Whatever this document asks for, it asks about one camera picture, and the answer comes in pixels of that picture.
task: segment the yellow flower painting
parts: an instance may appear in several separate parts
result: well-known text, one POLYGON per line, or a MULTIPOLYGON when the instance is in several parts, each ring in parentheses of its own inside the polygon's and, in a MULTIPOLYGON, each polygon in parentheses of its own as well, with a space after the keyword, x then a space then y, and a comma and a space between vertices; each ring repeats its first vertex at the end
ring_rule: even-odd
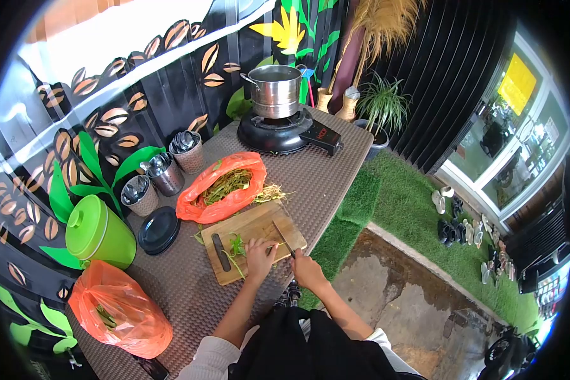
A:
POLYGON ((293 5, 289 10, 289 17, 285 8, 281 6, 281 19, 282 26, 278 22, 273 21, 272 24, 255 24, 251 25, 250 28, 263 36, 272 37, 274 41, 279 42, 276 46, 284 49, 281 52, 282 54, 295 55, 306 31, 302 30, 300 32, 301 25, 298 23, 298 17, 293 5))

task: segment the glass door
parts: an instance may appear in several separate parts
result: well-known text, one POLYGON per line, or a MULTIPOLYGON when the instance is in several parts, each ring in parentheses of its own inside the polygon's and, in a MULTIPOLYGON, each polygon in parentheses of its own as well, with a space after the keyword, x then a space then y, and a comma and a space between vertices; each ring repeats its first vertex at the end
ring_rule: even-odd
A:
POLYGON ((505 54, 499 83, 442 166, 499 222, 544 185, 570 147, 563 99, 542 60, 519 32, 505 54))

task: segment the orange plastic bag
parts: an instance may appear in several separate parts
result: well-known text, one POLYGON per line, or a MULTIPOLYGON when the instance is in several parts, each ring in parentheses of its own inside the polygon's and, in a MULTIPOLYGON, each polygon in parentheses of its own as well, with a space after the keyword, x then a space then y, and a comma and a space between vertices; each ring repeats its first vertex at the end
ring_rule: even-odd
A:
POLYGON ((264 188, 264 179, 266 179, 266 167, 258 153, 239 152, 224 157, 199 174, 192 185, 179 195, 175 214, 182 220, 193 220, 200 224, 223 220, 253 202, 264 188), (192 205, 199 194, 213 185, 213 182, 235 169, 251 171, 249 187, 235 190, 221 201, 209 206, 206 204, 192 205))
POLYGON ((68 303, 80 325, 93 338, 133 355, 156 358, 173 338, 171 324, 139 284, 101 260, 92 260, 76 280, 68 303), (116 322, 112 330, 99 316, 98 305, 116 322))

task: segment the cutting board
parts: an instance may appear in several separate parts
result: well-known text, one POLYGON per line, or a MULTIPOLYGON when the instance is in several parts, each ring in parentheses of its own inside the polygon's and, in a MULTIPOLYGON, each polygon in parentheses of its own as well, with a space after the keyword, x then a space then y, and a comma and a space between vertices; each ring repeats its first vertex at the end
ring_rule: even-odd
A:
MULTIPOLYGON (((207 254, 209 255, 209 261, 211 261, 213 271, 220 285, 228 285, 229 283, 235 282, 241 278, 241 274, 236 270, 234 265, 231 265, 231 269, 228 272, 224 271, 219 261, 215 245, 213 245, 212 235, 214 233, 219 235, 224 245, 224 250, 227 252, 231 249, 230 239, 236 238, 231 232, 240 233, 241 238, 246 243, 252 238, 264 238, 266 240, 274 240, 282 243, 279 232, 275 229, 274 224, 272 224, 273 221, 279 227, 279 230, 292 249, 306 248, 308 244, 304 236, 302 236, 300 230, 295 226, 294 221, 289 217, 289 213, 282 202, 278 199, 262 203, 200 232, 203 242, 205 243, 207 254)), ((288 256, 290 256, 290 254, 287 247, 284 244, 279 246, 273 264, 288 256)), ((243 255, 236 255, 235 262, 246 276, 247 259, 243 255)))

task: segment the wall mural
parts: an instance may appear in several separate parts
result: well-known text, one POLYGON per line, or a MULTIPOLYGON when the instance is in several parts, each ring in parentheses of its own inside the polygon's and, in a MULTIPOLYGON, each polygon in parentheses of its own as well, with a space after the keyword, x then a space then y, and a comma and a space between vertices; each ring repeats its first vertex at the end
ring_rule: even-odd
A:
MULTIPOLYGON (((109 11, 130 13, 145 1, 109 11)), ((65 245, 67 217, 82 197, 97 194, 125 218, 118 194, 139 162, 178 131, 198 131, 206 141, 250 109, 240 72, 304 63, 311 71, 301 103, 331 79, 346 0, 226 4, 214 0, 194 16, 201 21, 164 11, 173 19, 164 33, 126 57, 85 51, 72 56, 88 62, 68 60, 49 38, 24 44, 13 60, 0 89, 0 300, 16 342, 54 353, 76 346, 61 311, 82 270, 65 245), (100 73, 93 68, 99 56, 106 57, 100 73)), ((97 28, 89 23, 116 15, 109 11, 75 27, 97 28)))

